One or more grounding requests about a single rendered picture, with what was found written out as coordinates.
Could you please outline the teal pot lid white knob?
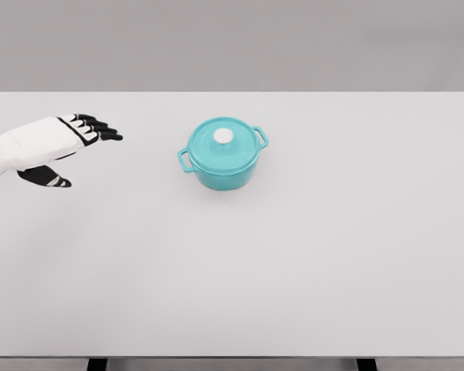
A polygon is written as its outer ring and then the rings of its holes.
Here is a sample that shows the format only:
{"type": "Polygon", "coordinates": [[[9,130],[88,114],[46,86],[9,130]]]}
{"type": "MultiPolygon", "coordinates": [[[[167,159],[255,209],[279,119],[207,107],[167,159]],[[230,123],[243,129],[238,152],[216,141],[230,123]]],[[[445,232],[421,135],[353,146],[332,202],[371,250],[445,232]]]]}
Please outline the teal pot lid white knob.
{"type": "Polygon", "coordinates": [[[234,117],[216,117],[200,124],[188,141],[189,160],[214,175],[233,175],[259,156],[261,139],[254,129],[234,117]]]}

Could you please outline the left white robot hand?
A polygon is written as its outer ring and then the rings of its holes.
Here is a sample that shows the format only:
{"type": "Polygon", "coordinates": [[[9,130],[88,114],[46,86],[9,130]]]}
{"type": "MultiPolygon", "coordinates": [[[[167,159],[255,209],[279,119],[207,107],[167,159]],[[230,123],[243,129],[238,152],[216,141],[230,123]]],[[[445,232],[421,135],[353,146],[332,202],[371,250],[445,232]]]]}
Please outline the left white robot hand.
{"type": "Polygon", "coordinates": [[[98,141],[120,141],[123,136],[108,124],[87,114],[47,117],[0,135],[4,165],[19,178],[49,188],[70,188],[70,180],[50,162],[67,158],[98,141]]]}

